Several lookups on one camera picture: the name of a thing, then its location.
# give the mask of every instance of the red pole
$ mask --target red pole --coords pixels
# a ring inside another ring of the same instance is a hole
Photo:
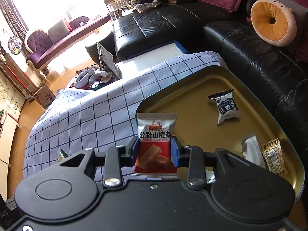
[[[11,74],[18,80],[18,82],[21,84],[21,86],[24,87],[25,90],[28,91],[28,93],[33,96],[33,93],[31,92],[30,89],[27,88],[26,85],[23,84],[23,82],[14,74],[14,72],[10,69],[10,67],[4,62],[4,65],[7,67],[7,69],[11,72]]]

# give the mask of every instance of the gray cushion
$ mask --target gray cushion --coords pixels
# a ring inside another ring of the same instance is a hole
[[[58,41],[66,37],[69,33],[70,30],[68,29],[64,19],[58,21],[54,26],[52,26],[48,30],[49,37],[53,44],[57,43]]]
[[[293,53],[294,50],[296,49],[299,39],[301,38],[301,34],[304,30],[305,23],[308,19],[308,8],[305,8],[291,0],[276,0],[276,1],[283,3],[285,6],[293,10],[293,15],[295,17],[296,27],[297,27],[296,37],[288,46],[285,47],[287,50]]]

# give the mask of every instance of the curtain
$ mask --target curtain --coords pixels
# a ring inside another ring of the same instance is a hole
[[[25,42],[25,37],[27,32],[29,31],[29,28],[21,17],[14,2],[12,0],[0,0],[0,10],[4,15],[7,24],[10,26],[13,34],[15,36],[18,36],[23,42]],[[23,46],[22,54],[26,58],[30,55],[30,52],[26,49],[25,45]],[[48,74],[48,67],[44,68],[42,72],[44,74]]]

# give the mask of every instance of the black leather sofa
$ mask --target black leather sofa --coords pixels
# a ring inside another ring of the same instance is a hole
[[[256,35],[246,20],[256,0],[242,0],[231,14],[197,0],[176,1],[114,22],[119,61],[173,40],[188,52],[219,53],[275,117],[308,168],[308,64]]]

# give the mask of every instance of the tufted upholstery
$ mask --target tufted upholstery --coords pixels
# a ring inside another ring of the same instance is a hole
[[[79,23],[84,22],[84,24],[86,24],[88,21],[90,21],[90,18],[88,17],[78,17],[70,21],[68,24],[71,26],[72,30],[75,30],[76,28],[80,27]]]
[[[33,32],[27,40],[29,48],[34,52],[45,53],[53,44],[48,34],[41,30]]]

